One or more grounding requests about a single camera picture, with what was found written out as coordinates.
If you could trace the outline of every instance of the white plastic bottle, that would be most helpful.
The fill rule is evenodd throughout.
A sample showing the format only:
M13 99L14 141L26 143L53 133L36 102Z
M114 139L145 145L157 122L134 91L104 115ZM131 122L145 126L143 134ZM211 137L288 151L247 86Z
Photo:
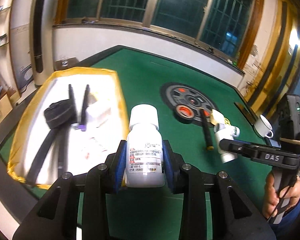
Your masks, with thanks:
M162 137L157 109L151 105L132 108L127 137L127 187L162 187Z

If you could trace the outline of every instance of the bottle cap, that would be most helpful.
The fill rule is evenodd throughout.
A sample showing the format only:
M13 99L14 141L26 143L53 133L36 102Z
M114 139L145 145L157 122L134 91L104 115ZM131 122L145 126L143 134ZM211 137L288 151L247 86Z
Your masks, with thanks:
M150 123L159 130L158 112L151 105L137 105L131 109L129 129L137 123Z

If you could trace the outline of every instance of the bottle label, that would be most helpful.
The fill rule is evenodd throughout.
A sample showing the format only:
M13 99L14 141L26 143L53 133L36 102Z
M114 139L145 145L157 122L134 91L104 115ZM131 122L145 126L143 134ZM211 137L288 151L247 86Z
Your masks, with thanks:
M138 148L129 149L129 173L162 173L162 146L145 143Z

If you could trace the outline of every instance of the black strap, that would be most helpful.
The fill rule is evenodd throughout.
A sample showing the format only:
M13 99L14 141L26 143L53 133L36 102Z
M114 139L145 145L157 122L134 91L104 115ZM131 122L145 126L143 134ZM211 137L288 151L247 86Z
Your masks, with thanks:
M68 122L62 126L55 141L55 145L58 144L58 178L66 172L68 168L68 141L71 123L72 122Z
M30 170L26 176L26 184L31 186L35 185L44 160L46 159L49 149L54 139L56 138L56 135L59 132L59 130L59 127L51 129L46 138L44 139L42 145L39 148L39 151L37 152L36 156L34 157L34 160L32 161Z

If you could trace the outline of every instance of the cup handle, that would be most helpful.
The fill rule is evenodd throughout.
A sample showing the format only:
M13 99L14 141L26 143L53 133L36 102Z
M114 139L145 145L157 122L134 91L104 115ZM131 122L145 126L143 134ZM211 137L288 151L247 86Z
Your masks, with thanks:
M266 137L269 138L269 139L271 139L273 137L273 131L270 130L268 133L271 133L271 136L268 136L268 134L266 134Z
M236 129L236 134L232 134L232 136L233 136L234 138L237 138L237 137L239 137L239 135L240 135L240 129L239 129L238 127L236 127L236 126L235 126L235 129Z

